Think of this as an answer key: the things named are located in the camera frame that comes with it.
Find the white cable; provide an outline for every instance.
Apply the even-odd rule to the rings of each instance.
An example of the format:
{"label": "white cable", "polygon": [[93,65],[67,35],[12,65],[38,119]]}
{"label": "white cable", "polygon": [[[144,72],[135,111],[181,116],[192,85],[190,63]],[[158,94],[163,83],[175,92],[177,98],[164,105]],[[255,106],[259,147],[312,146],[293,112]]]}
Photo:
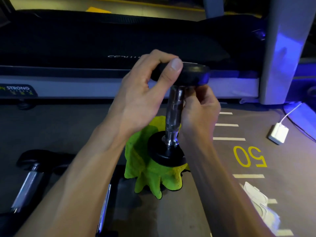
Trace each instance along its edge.
{"label": "white cable", "polygon": [[291,110],[289,113],[287,113],[287,114],[282,118],[282,120],[280,121],[280,124],[282,123],[282,121],[283,121],[289,114],[291,114],[293,111],[295,111],[296,108],[298,108],[301,104],[302,104],[302,102],[299,103],[299,104],[298,104],[293,110]]}

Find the treadmill logo text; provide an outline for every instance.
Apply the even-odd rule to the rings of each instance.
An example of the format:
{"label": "treadmill logo text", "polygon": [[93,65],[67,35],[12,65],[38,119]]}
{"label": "treadmill logo text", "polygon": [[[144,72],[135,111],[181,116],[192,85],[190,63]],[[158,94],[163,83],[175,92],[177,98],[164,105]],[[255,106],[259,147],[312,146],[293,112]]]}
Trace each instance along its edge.
{"label": "treadmill logo text", "polygon": [[137,57],[137,56],[125,56],[125,55],[108,55],[108,57],[115,57],[115,58],[140,58],[140,56],[139,57]]}
{"label": "treadmill logo text", "polygon": [[30,90],[29,87],[7,87],[8,90]]}

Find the fingernail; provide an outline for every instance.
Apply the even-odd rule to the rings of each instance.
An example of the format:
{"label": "fingernail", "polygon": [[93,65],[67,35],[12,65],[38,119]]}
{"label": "fingernail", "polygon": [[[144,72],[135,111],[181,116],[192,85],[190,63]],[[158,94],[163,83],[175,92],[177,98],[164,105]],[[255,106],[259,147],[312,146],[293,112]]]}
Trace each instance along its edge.
{"label": "fingernail", "polygon": [[182,68],[182,61],[179,58],[172,59],[171,68],[175,71],[179,71]]}

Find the left hand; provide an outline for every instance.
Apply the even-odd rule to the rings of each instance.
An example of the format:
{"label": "left hand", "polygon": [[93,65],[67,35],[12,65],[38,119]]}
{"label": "left hand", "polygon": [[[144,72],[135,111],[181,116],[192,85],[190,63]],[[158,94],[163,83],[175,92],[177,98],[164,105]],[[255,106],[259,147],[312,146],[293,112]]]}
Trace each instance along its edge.
{"label": "left hand", "polygon": [[[148,87],[152,71],[159,63],[168,63],[156,85]],[[129,138],[147,126],[156,116],[168,89],[175,83],[183,62],[175,55],[159,50],[142,55],[132,70],[123,78],[106,123],[116,125],[120,134]]]}

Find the forearm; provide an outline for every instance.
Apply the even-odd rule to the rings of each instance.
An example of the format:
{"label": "forearm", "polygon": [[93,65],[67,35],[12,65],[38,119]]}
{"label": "forearm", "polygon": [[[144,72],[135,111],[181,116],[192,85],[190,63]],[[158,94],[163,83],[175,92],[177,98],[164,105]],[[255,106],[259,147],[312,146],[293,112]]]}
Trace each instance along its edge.
{"label": "forearm", "polygon": [[185,155],[212,235],[274,236],[247,194],[219,160],[212,143],[204,138],[194,141],[190,147]]}
{"label": "forearm", "polygon": [[103,123],[95,129],[16,236],[95,235],[108,184],[127,139],[114,128]]}

